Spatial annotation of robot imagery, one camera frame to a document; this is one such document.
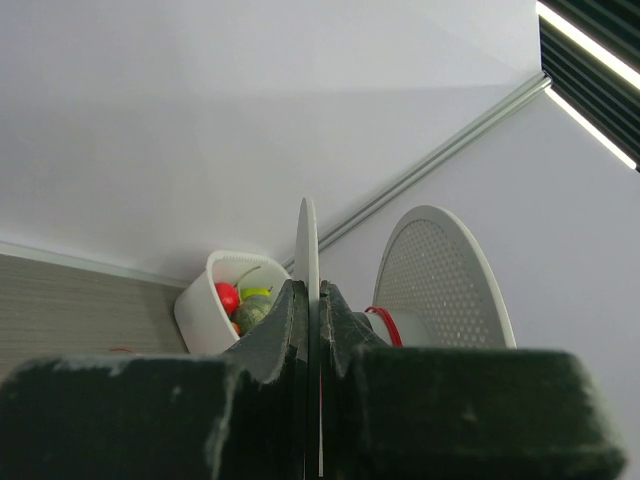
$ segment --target red band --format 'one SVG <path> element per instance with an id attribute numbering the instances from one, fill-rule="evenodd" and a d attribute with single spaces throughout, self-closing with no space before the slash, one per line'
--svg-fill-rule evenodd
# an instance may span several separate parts
<path id="1" fill-rule="evenodd" d="M 389 336 L 391 337 L 391 345 L 394 347 L 401 347 L 402 339 L 400 338 L 400 332 L 398 332 L 398 327 L 396 327 L 396 324 L 387 309 L 382 307 L 369 307 L 365 310 L 365 313 L 369 312 L 373 312 L 382 318 L 382 321 L 389 332 Z"/>

